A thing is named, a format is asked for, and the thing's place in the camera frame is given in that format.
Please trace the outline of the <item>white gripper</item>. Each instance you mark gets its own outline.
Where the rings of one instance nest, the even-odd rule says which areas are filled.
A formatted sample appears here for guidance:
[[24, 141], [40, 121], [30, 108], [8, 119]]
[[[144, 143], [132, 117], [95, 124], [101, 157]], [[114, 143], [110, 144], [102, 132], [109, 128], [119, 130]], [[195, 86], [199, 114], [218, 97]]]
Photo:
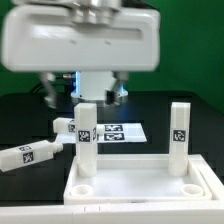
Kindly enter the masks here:
[[129, 75], [124, 71], [153, 71], [160, 58], [160, 13], [123, 8], [108, 25], [76, 23], [65, 7], [20, 5], [5, 17], [2, 64], [13, 72], [41, 72], [45, 102], [55, 109], [57, 93], [52, 72], [114, 72], [106, 104], [118, 103]]

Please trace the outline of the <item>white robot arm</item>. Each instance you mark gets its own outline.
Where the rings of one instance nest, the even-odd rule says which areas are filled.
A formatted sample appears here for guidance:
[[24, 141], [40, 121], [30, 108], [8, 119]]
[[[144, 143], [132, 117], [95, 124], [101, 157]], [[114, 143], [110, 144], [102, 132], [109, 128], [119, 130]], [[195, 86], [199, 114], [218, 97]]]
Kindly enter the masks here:
[[12, 0], [3, 20], [1, 61], [16, 73], [37, 73], [49, 107], [51, 82], [75, 75], [74, 102], [118, 104], [130, 72], [154, 71], [160, 60], [161, 14], [122, 0]]

